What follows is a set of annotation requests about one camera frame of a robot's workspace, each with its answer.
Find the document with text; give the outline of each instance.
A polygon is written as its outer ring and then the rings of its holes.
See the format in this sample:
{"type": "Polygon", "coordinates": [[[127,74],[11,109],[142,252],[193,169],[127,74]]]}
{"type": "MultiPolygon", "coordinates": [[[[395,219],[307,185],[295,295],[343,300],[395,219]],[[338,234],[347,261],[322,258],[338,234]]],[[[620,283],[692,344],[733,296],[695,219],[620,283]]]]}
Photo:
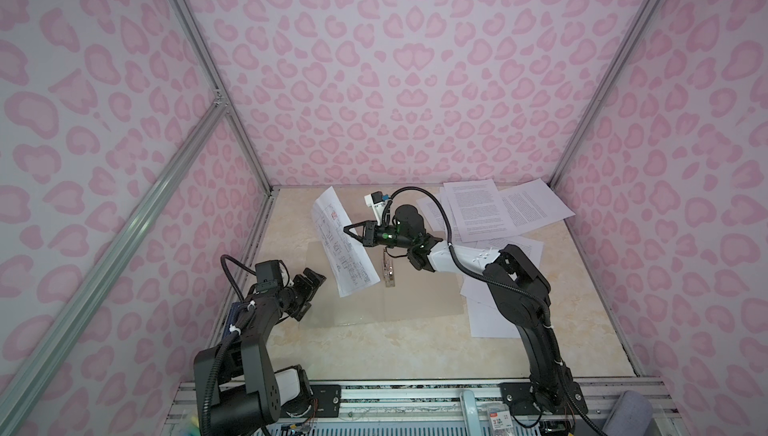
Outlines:
{"type": "Polygon", "coordinates": [[[493,180],[447,182],[445,195],[464,242],[508,238],[520,233],[493,180]]]}
{"type": "Polygon", "coordinates": [[[514,225],[515,234],[537,230],[574,215],[542,180],[526,182],[499,191],[514,225]]]}
{"type": "Polygon", "coordinates": [[[344,226],[352,222],[333,187],[315,200],[312,220],[336,277],[339,296],[349,296],[379,282],[379,275],[366,249],[359,241],[344,234],[344,226]]]}

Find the held paper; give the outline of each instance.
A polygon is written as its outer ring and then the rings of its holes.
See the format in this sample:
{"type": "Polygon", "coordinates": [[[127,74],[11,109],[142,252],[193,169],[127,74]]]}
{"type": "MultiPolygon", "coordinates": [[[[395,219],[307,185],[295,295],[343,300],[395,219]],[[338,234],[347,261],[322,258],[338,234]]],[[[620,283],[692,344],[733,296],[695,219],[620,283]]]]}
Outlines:
{"type": "Polygon", "coordinates": [[[351,224],[351,221],[333,187],[328,188],[312,205],[312,220],[336,277],[339,296],[349,296],[379,282],[379,275],[366,249],[344,234],[344,226],[351,224]]]}

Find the beige tabletop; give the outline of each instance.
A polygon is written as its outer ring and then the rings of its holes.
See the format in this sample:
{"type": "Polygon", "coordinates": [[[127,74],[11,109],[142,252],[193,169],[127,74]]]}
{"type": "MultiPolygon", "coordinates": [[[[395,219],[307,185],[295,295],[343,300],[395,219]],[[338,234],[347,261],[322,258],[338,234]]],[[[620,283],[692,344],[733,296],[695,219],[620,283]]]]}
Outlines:
{"type": "MultiPolygon", "coordinates": [[[[438,191],[438,186],[424,187],[438,191]]],[[[364,195],[374,191],[392,193],[397,188],[334,189],[352,222],[359,222],[372,219],[364,195]]],[[[280,190],[257,261],[282,259],[291,275],[304,269],[307,245],[319,240],[310,208],[325,189],[280,190]]],[[[420,197],[423,195],[418,192],[401,193],[392,213],[398,205],[414,204],[420,197]]],[[[524,236],[544,243],[540,269],[552,285],[552,323],[573,375],[633,376],[565,224],[557,222],[524,236]]],[[[466,307],[464,314],[456,316],[333,328],[300,328],[299,323],[288,319],[274,327],[267,349],[275,369],[301,364],[315,380],[526,378],[530,373],[520,339],[470,335],[466,307]]]]}

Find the cable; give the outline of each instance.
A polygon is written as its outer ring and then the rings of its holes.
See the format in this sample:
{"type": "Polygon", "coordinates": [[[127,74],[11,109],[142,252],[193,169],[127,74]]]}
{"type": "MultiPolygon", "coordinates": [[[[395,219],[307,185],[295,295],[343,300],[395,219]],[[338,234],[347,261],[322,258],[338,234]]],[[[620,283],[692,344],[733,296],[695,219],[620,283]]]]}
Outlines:
{"type": "Polygon", "coordinates": [[[243,292],[240,290],[240,287],[237,285],[237,282],[235,281],[235,278],[232,277],[232,273],[230,272],[229,267],[227,267],[226,262],[232,261],[237,265],[237,267],[244,269],[248,271],[252,275],[256,275],[254,271],[251,271],[248,266],[245,266],[242,262],[237,261],[235,258],[228,254],[221,255],[221,258],[219,258],[219,261],[221,261],[221,268],[224,270],[224,274],[227,279],[230,281],[230,285],[232,285],[232,289],[235,290],[235,294],[237,295],[237,298],[240,300],[240,302],[245,302],[245,298],[243,297],[243,292]]]}
{"type": "Polygon", "coordinates": [[[531,429],[536,424],[538,424],[538,422],[540,422],[542,420],[542,415],[544,414],[544,409],[540,408],[538,410],[538,418],[536,418],[536,421],[533,422],[533,424],[523,424],[520,421],[518,421],[518,419],[514,416],[514,404],[515,403],[519,403],[519,402],[524,402],[524,401],[525,401],[524,399],[515,399],[513,402],[509,403],[509,415],[512,416],[512,419],[514,420],[515,423],[520,424],[525,429],[531,429]]]}
{"type": "Polygon", "coordinates": [[[389,254],[389,251],[387,251],[387,250],[386,250],[386,248],[384,248],[384,253],[385,253],[387,256],[389,256],[390,258],[392,258],[392,259],[405,258],[406,256],[408,256],[408,253],[406,253],[406,254],[401,254],[400,256],[392,256],[391,254],[389,254]]]}
{"type": "Polygon", "coordinates": [[[290,283],[290,273],[288,272],[288,266],[286,266],[282,259],[278,259],[278,262],[280,262],[280,265],[283,267],[283,269],[286,270],[286,279],[288,281],[283,281],[283,286],[288,286],[288,283],[290,283]]]}
{"type": "MultiPolygon", "coordinates": [[[[244,328],[249,325],[253,319],[255,311],[251,311],[250,306],[238,319],[235,326],[238,328],[244,328]]],[[[203,407],[200,412],[200,434],[201,436],[211,436],[210,431],[210,406],[214,399],[214,390],[219,383],[219,370],[221,369],[221,363],[224,361],[226,352],[233,342],[240,336],[238,332],[232,331],[221,340],[221,346],[216,352],[216,358],[214,358],[214,365],[208,373],[208,380],[205,383],[205,393],[203,397],[203,407]]]]}
{"type": "Polygon", "coordinates": [[[499,288],[504,288],[504,289],[507,289],[509,291],[516,292],[520,296],[523,296],[523,297],[526,297],[528,299],[533,300],[542,309],[542,320],[544,322],[544,326],[552,326],[552,324],[550,323],[550,320],[549,320],[549,306],[547,306],[547,303],[545,303],[544,300],[542,300],[541,298],[538,298],[536,296],[533,296],[531,293],[529,293],[527,291],[523,291],[520,288],[516,288],[514,286],[510,286],[510,285],[504,284],[502,282],[496,282],[493,279],[487,278],[484,275],[477,274],[476,272],[472,271],[471,269],[466,268],[462,264],[462,262],[458,260],[458,257],[456,256],[456,250],[453,248],[453,243],[452,243],[453,234],[452,234],[452,230],[451,230],[451,223],[448,220],[448,216],[446,215],[446,211],[442,208],[442,204],[440,204],[440,201],[438,201],[437,198],[435,198],[435,196],[431,192],[429,192],[429,191],[427,191],[427,190],[425,190],[423,188],[419,188],[417,186],[405,186],[403,188],[398,189],[397,191],[392,193],[392,195],[389,197],[389,200],[387,201],[386,206],[384,207],[383,215],[384,215],[384,217],[386,219],[389,219],[389,207],[392,205],[392,201],[395,199],[395,196],[397,196],[398,194],[400,194],[403,191],[419,191],[419,192],[423,192],[424,194],[426,194],[429,197],[429,199],[431,199],[437,205],[437,209],[440,211],[440,216],[442,216],[442,220],[443,220],[443,222],[446,225],[446,241],[448,243],[448,250],[451,253],[451,259],[453,260],[453,263],[456,265],[456,267],[461,272],[463,272],[467,276],[475,278],[475,279],[477,279],[479,281],[483,281],[485,284],[497,286],[499,288]]]}

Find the mounting plate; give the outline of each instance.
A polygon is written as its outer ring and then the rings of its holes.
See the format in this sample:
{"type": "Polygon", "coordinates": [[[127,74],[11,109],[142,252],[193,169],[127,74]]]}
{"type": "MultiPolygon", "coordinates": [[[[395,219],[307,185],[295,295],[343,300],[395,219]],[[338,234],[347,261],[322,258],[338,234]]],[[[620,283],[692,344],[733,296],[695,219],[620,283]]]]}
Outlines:
{"type": "MultiPolygon", "coordinates": [[[[499,388],[502,390],[502,401],[509,407],[510,414],[515,416],[538,416],[539,410],[533,406],[531,399],[531,383],[501,383],[499,388]]],[[[576,403],[581,411],[587,413],[587,402],[581,393],[578,383],[571,385],[571,393],[576,398],[576,403]]],[[[565,414],[565,406],[558,408],[555,414],[565,414]]]]}

